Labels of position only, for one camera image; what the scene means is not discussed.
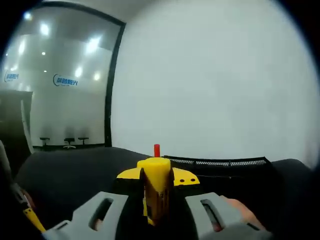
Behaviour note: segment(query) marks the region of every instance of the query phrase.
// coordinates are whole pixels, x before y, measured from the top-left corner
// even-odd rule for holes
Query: red tip
[[[154,156],[160,158],[160,144],[154,145]]]

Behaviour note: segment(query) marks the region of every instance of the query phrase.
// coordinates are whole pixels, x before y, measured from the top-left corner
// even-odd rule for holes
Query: stool
[[[89,139],[88,137],[78,137],[79,140],[82,140],[82,145],[85,145],[85,140]]]
[[[76,148],[75,146],[71,145],[71,142],[75,141],[74,137],[67,137],[67,138],[64,139],[64,141],[67,142],[69,145],[64,146],[63,148],[67,148],[67,149],[75,149]]]
[[[42,141],[42,146],[43,147],[47,146],[47,140],[50,140],[50,137],[39,137],[39,138]]]

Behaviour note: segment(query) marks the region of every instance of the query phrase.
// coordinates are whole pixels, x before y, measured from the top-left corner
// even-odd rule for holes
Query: black frame
[[[106,84],[105,105],[104,105],[104,146],[105,147],[112,147],[112,137],[111,137],[112,91],[113,91],[113,86],[114,86],[114,81],[115,81],[115,73],[116,73],[119,48],[120,48],[122,36],[125,31],[126,23],[119,20],[119,19],[116,19],[113,16],[110,16],[106,13],[98,11],[96,9],[93,9],[93,8],[90,8],[87,6],[83,6],[83,5],[80,5],[77,3],[71,3],[71,2],[45,1],[45,2],[41,2],[40,4],[38,4],[33,9],[40,9],[40,8],[47,8],[47,7],[69,8],[69,9],[73,9],[73,10],[82,11],[82,12],[85,12],[88,14],[98,16],[102,19],[105,19],[105,20],[115,24],[115,25],[120,26],[120,30],[119,30],[118,36],[116,38],[115,45],[114,45],[113,52],[112,52],[112,56],[111,56],[108,80],[107,80],[107,84]]]

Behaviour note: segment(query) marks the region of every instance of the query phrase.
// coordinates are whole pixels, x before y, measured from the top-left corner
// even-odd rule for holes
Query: logo
[[[78,81],[76,80],[72,80],[72,79],[68,79],[68,78],[63,78],[61,77],[61,75],[59,74],[55,74],[53,76],[53,84],[57,87],[59,86],[78,86]]]
[[[18,78],[19,78],[19,74],[9,73],[5,76],[4,82],[5,83],[12,82],[14,79],[18,79]]]

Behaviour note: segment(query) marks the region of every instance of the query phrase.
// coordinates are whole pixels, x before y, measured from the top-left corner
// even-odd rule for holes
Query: hand
[[[254,213],[250,211],[242,202],[236,199],[227,198],[223,195],[221,195],[220,197],[222,197],[227,203],[240,211],[245,223],[252,224],[261,230],[265,230],[265,227],[261,224],[261,222],[259,222]]]

